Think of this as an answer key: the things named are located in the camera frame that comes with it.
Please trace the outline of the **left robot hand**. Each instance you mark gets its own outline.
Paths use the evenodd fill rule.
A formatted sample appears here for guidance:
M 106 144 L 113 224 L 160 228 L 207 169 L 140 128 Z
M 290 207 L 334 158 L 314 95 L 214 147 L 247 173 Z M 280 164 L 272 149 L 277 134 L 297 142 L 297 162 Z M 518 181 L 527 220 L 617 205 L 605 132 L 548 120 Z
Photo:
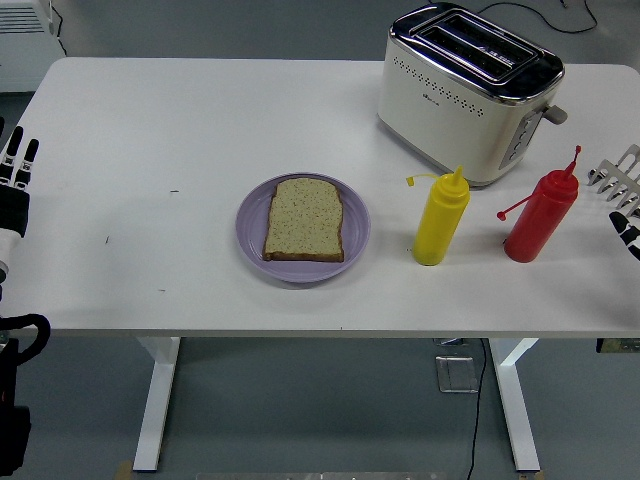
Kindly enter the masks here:
M 12 250 L 25 236 L 28 225 L 30 195 L 27 187 L 39 140 L 33 138 L 29 141 L 22 161 L 18 162 L 23 135 L 24 129 L 17 125 L 1 159 L 1 281 L 9 273 Z

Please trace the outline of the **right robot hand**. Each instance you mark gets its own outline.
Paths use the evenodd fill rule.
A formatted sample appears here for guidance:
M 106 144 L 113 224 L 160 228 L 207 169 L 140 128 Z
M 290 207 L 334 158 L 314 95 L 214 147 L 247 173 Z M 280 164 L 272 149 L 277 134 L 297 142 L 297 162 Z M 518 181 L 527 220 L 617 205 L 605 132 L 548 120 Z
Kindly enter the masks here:
M 639 229 L 634 226 L 625 215 L 618 211 L 611 212 L 609 219 L 627 250 L 634 258 L 640 260 Z

